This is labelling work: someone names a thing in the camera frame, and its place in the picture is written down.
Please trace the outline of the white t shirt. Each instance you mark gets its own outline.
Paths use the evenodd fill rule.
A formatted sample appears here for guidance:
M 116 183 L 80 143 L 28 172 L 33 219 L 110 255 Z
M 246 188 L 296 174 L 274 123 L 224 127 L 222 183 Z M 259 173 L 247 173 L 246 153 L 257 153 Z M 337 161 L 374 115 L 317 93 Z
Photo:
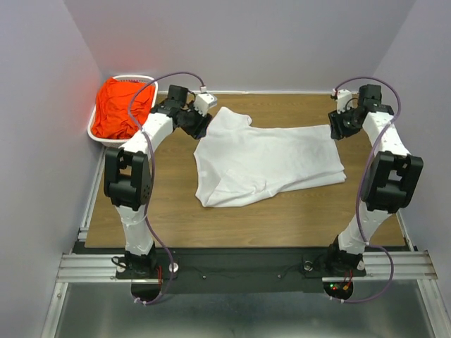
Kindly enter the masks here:
M 346 180 L 329 126 L 259 128 L 226 107 L 211 121 L 194 159 L 195 196 L 203 207 L 243 207 Z

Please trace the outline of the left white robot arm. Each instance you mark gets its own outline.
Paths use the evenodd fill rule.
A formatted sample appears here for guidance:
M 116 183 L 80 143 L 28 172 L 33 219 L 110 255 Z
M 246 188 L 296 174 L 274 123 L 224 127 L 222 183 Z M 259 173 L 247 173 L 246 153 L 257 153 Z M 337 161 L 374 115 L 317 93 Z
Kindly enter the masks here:
M 123 145 L 109 147 L 104 160 L 104 194 L 115 206 L 125 235 L 125 253 L 113 257 L 119 279 L 149 279 L 161 274 L 147 212 L 154 186 L 154 152 L 177 128 L 193 139 L 206 135 L 209 110 L 217 98 L 202 89 L 193 100 L 186 87 L 171 85 L 146 121 Z

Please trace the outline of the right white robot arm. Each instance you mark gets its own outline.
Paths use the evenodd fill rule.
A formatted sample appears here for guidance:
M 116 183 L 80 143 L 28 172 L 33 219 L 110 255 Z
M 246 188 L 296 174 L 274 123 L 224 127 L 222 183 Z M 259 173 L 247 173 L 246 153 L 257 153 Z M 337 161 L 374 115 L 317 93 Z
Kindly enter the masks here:
M 371 143 L 357 192 L 355 214 L 328 247 L 325 269 L 333 274 L 363 270 L 363 253 L 376 230 L 412 200 L 423 159 L 408 151 L 395 127 L 399 115 L 382 102 L 381 86 L 366 84 L 354 96 L 335 89 L 336 109 L 328 114 L 334 140 L 365 131 Z

